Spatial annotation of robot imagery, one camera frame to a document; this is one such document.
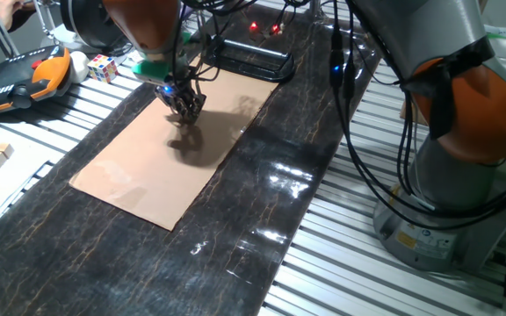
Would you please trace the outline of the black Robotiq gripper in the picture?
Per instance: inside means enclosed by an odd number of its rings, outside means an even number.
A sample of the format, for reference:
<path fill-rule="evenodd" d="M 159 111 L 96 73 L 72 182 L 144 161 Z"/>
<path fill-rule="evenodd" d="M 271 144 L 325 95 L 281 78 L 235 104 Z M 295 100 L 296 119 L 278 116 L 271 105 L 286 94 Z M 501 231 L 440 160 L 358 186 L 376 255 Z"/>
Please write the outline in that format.
<path fill-rule="evenodd" d="M 194 124 L 202 111 L 206 95 L 198 93 L 190 84 L 177 88 L 175 85 L 155 86 L 155 95 L 178 115 L 180 121 Z"/>

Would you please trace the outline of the person's bare hand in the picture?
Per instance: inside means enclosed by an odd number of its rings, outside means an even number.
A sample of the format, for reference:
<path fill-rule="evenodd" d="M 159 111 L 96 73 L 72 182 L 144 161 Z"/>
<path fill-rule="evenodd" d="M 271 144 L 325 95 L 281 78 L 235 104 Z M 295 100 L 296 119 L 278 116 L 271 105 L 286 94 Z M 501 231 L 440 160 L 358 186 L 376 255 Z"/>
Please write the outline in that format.
<path fill-rule="evenodd" d="M 34 3 L 25 0 L 0 0 L 0 21 L 7 31 L 15 31 L 34 13 Z"/>

